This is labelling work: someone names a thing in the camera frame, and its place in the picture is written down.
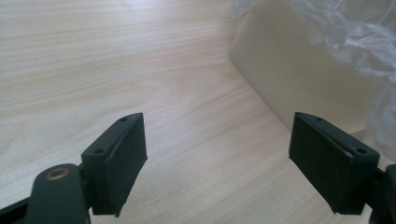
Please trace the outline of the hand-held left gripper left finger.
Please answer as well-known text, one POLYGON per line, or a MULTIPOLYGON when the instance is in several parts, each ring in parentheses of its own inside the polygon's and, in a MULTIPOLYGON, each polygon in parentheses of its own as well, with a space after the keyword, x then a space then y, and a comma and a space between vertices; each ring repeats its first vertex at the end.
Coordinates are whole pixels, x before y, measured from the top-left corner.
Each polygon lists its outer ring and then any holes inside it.
POLYGON ((118 217, 148 159, 143 114, 116 120, 83 151, 81 158, 92 212, 118 217))

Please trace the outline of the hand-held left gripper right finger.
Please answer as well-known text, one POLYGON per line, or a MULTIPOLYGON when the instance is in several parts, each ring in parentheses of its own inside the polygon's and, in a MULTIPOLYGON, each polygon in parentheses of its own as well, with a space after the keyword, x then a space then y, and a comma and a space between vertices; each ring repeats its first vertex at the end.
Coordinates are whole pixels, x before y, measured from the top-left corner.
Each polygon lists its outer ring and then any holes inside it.
POLYGON ((297 112, 289 156, 334 213, 362 212, 365 184, 375 175, 379 162, 377 151, 326 119, 297 112))

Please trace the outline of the cream plastic trash bin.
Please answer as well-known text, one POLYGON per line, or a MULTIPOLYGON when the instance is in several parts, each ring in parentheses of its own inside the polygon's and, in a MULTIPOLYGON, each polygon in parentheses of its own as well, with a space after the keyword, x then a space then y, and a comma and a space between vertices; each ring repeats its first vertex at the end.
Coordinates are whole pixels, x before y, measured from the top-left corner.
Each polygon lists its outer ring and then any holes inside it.
POLYGON ((233 41, 230 57, 287 126, 296 112, 326 119, 347 133, 367 127, 372 80, 337 62, 283 0, 258 0, 233 41))

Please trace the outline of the clear plastic bag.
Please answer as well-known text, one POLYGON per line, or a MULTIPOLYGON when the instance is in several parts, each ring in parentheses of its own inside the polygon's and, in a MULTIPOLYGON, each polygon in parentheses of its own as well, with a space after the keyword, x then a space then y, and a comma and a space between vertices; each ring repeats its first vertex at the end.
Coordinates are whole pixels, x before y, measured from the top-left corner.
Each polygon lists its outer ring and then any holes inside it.
MULTIPOLYGON (((396 160, 396 0, 283 0, 339 63, 373 81, 367 94, 366 131, 396 160)), ((258 0, 233 0, 244 20, 258 0)))

